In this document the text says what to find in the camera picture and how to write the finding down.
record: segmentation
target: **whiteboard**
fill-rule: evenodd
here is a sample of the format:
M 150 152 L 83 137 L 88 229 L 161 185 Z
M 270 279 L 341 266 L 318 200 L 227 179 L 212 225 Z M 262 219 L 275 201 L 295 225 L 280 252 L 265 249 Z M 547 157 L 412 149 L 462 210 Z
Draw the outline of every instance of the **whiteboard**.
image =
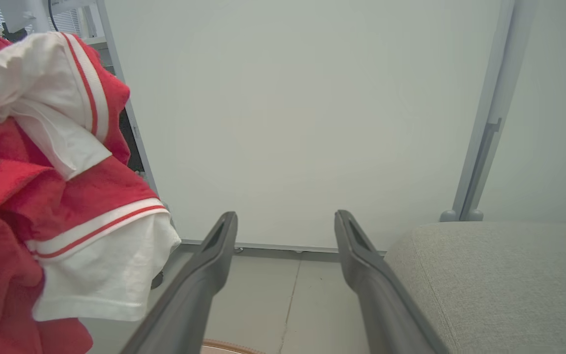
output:
M 566 222 L 566 1 L 538 5 L 478 209 L 490 221 Z
M 183 239 L 234 210 L 238 242 L 333 248 L 345 208 L 387 249 L 451 208 L 498 2 L 104 2 Z

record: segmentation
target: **red and white shirt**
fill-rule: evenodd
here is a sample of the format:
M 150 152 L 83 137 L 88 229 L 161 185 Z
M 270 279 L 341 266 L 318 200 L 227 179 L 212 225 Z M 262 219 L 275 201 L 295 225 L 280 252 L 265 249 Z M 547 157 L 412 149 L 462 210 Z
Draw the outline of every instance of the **red and white shirt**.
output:
M 0 352 L 84 353 L 75 318 L 145 314 L 180 239 L 125 166 L 128 94 L 74 35 L 0 38 Z

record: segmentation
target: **red garment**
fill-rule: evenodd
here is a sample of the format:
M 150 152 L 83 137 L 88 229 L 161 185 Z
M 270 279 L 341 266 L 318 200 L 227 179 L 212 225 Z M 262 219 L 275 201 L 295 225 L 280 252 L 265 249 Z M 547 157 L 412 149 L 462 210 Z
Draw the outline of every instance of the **red garment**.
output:
M 0 49 L 9 44 L 0 38 Z M 97 53 L 83 48 L 101 67 Z M 0 353 L 82 354 L 92 345 L 77 319 L 32 318 L 45 280 L 25 242 L 54 239 L 107 211 L 156 198 L 124 165 L 129 152 L 119 132 L 118 114 L 128 88 L 105 70 L 97 73 L 105 92 L 110 92 L 110 127 L 103 143 L 113 156 L 78 177 L 65 182 L 14 119 L 0 124 Z

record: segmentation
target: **gray fabric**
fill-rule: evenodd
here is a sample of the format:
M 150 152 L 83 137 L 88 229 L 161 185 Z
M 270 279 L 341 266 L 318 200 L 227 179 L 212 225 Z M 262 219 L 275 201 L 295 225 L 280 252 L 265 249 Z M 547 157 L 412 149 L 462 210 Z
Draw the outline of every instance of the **gray fabric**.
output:
M 386 262 L 451 352 L 566 352 L 566 224 L 420 226 Z

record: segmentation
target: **floor crack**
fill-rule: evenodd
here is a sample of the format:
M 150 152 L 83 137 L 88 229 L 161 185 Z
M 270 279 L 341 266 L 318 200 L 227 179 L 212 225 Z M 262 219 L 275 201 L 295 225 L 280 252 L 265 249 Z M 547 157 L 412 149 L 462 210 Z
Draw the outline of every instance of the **floor crack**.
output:
M 296 283 L 298 282 L 298 273 L 301 271 L 301 262 L 303 262 L 303 255 L 298 260 L 298 269 L 296 269 L 296 278 L 294 278 L 294 287 L 292 287 L 292 296 L 289 299 L 289 306 L 287 307 L 287 316 L 285 317 L 285 325 L 283 326 L 283 335 L 281 336 L 281 345 L 277 354 L 283 352 L 283 344 L 285 344 L 285 335 L 287 334 L 287 321 L 289 320 L 289 312 L 292 309 L 292 301 L 294 301 L 294 292 L 296 291 Z

